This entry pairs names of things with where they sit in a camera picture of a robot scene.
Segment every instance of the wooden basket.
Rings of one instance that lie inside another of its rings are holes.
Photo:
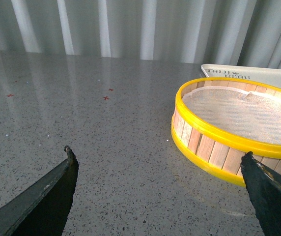
[[[176,94],[172,116],[172,138],[181,152],[197,166],[228,182],[245,186],[241,157],[253,151],[254,158],[281,174],[281,145],[247,139],[219,129],[191,112],[182,98],[206,86],[224,86],[266,93],[281,99],[281,89],[262,83],[232,78],[202,78],[185,83]]]

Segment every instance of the mesh screen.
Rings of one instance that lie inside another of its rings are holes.
[[[259,92],[209,86],[183,96],[204,121],[256,141],[281,144],[281,99]]]

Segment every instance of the gray countertop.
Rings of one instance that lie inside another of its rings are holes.
[[[245,188],[189,161],[174,98],[200,65],[0,52],[0,207],[66,159],[80,163],[63,235],[258,235]]]

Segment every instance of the white curtain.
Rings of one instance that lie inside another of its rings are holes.
[[[281,0],[0,0],[0,50],[281,68]]]

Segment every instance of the white tray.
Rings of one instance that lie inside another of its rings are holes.
[[[281,70],[257,67],[204,64],[206,77],[226,77],[256,81],[281,88]]]

